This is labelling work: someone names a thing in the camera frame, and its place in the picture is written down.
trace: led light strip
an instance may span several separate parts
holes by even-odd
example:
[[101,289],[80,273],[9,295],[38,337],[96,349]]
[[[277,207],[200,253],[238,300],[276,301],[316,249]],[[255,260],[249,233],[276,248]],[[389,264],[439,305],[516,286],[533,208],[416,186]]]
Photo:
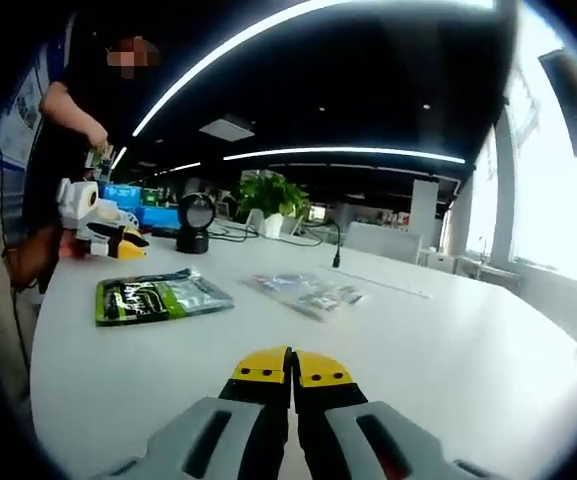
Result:
[[396,148],[371,148],[371,147],[305,147],[284,148],[281,150],[266,150],[263,152],[242,153],[224,157],[224,160],[239,160],[241,158],[265,157],[267,155],[286,155],[294,153],[370,153],[384,155],[403,155],[405,157],[429,158],[443,162],[466,163],[463,158],[449,157],[437,153],[415,152],[413,150],[398,150]]
[[186,168],[198,167],[201,165],[201,162],[191,163],[189,165],[181,165],[180,167],[171,168],[170,170],[164,170],[163,172],[155,173],[155,177],[159,177],[160,175],[166,175],[167,173],[176,172],[178,170],[184,170]]
[[[214,49],[204,58],[202,58],[198,63],[196,63],[190,70],[188,70],[184,75],[179,78],[167,91],[163,94],[163,96],[157,100],[157,102],[152,106],[150,111],[146,114],[146,116],[139,122],[137,128],[132,132],[132,136],[136,137],[141,133],[141,131],[148,125],[148,123],[153,119],[157,112],[161,110],[161,108],[168,103],[168,101],[175,96],[175,94],[185,87],[190,81],[195,78],[199,73],[203,70],[208,68],[212,63],[217,61],[220,57],[225,55],[226,53],[230,52],[234,48],[238,47],[242,43],[250,40],[251,38],[259,35],[260,33],[269,30],[272,27],[275,27],[281,23],[287,22],[293,18],[299,17],[301,15],[305,15],[306,13],[314,12],[316,10],[321,10],[323,8],[332,7],[335,5],[340,5],[344,3],[359,3],[359,2],[370,2],[376,0],[309,0],[298,5],[294,5],[290,8],[282,10],[280,12],[271,15],[260,22],[251,25],[250,27],[246,28],[242,32],[238,33],[234,37],[226,40],[222,43],[219,47]],[[389,0],[392,3],[396,3],[400,0]],[[427,0],[426,3],[437,3],[439,0]],[[443,0],[444,2],[454,3],[458,5],[462,5],[465,7],[470,8],[481,8],[485,10],[492,10],[495,8],[496,0]],[[117,159],[113,163],[111,170],[113,170],[119,160],[125,153],[126,147],[122,149],[120,154],[117,156]]]
[[112,162],[112,165],[110,166],[110,170],[114,170],[115,167],[117,166],[117,164],[119,163],[119,160],[121,160],[121,157],[124,156],[124,154],[126,153],[127,148],[124,147],[121,150],[119,150],[119,155],[117,155],[117,158],[115,158],[115,161]]

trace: ceiling light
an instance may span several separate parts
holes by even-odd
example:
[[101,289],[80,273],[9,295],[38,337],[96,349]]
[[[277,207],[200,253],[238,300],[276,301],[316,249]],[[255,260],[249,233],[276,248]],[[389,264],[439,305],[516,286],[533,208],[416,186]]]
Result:
[[416,152],[414,150],[399,150],[395,148],[372,148],[372,147],[305,147],[284,148],[281,150],[266,150],[263,152],[242,153],[224,157],[224,160],[239,160],[241,158],[264,157],[267,155],[286,155],[291,153],[368,153],[383,155],[402,155],[405,157],[428,158],[444,162],[466,163],[463,158],[449,157],[437,153]]
[[[275,27],[281,23],[287,22],[293,18],[299,17],[306,13],[314,12],[316,10],[321,10],[322,8],[332,7],[335,5],[339,5],[342,3],[351,3],[351,2],[361,2],[361,1],[369,1],[369,0],[310,0],[298,5],[294,5],[286,10],[282,10],[281,12],[277,12],[274,15],[271,15],[268,18],[261,20],[254,25],[246,28],[244,31],[238,33],[234,37],[226,40],[224,43],[219,45],[216,49],[202,58],[198,63],[196,63],[190,70],[188,70],[185,74],[179,78],[163,96],[157,100],[157,103],[153,105],[150,111],[146,114],[143,120],[137,125],[135,131],[132,132],[132,136],[136,137],[141,133],[141,131],[148,125],[150,120],[157,114],[161,108],[168,103],[168,101],[183,87],[185,87],[190,81],[195,78],[199,73],[203,70],[208,68],[212,63],[217,61],[220,57],[228,53],[229,51],[233,50],[234,48],[238,47],[242,43],[250,40],[251,38],[259,35],[260,33],[269,30],[272,27]],[[396,3],[397,0],[390,0],[392,3]],[[468,7],[473,8],[484,8],[487,10],[491,10],[495,6],[495,0],[444,0],[448,3],[455,3],[461,4]]]
[[201,127],[199,131],[229,142],[236,142],[255,135],[247,128],[237,125],[232,119],[227,120],[225,118],[210,122],[208,125]]
[[115,158],[115,161],[112,162],[112,165],[110,166],[111,170],[114,170],[115,167],[117,166],[117,164],[119,163],[119,160],[121,160],[121,157],[124,156],[124,154],[126,153],[127,148],[123,147],[121,150],[119,150],[119,155],[117,155],[117,158]]
[[171,168],[169,170],[164,170],[163,172],[155,173],[155,177],[158,177],[160,175],[165,175],[167,173],[177,172],[179,170],[184,170],[186,168],[198,167],[199,165],[201,165],[201,162],[191,163],[189,165],[181,165],[179,167]]

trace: office desk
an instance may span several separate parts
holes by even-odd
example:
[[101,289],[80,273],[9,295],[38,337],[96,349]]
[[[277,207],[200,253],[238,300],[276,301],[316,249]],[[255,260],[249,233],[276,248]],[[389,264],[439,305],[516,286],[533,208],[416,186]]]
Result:
[[[140,455],[157,429],[217,396],[244,356],[287,344],[339,360],[368,399],[437,436],[448,459],[529,478],[558,456],[577,431],[571,338],[505,289],[347,249],[332,271],[334,252],[258,238],[211,241],[206,255],[191,256],[152,239],[140,260],[61,260],[32,352],[33,418],[47,452],[76,478]],[[95,327],[97,282],[188,266],[230,293],[235,308]],[[242,283],[272,271],[315,272],[366,298],[351,316],[318,323]],[[294,416],[290,422],[280,478],[303,478]]]

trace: ceiling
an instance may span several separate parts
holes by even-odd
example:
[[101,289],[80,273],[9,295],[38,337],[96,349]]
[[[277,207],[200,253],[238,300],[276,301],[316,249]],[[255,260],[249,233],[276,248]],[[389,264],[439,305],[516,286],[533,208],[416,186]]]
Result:
[[[197,61],[296,3],[203,1],[140,10],[144,37],[159,49],[161,65],[148,67],[136,96],[106,125],[111,141],[127,146],[113,176],[136,180],[201,162],[169,176],[228,185],[242,169],[273,165],[315,201],[348,200],[350,194],[354,203],[395,210],[409,207],[415,178],[434,179],[443,210],[471,175],[503,105],[514,15],[502,7],[481,11],[437,2],[420,8],[384,0],[305,14],[219,58],[132,137],[150,107]],[[505,9],[511,2],[501,3]],[[83,24],[85,16],[80,18]],[[199,131],[226,115],[254,136],[229,142]],[[357,153],[223,160],[261,150],[339,145],[431,152],[465,163]]]

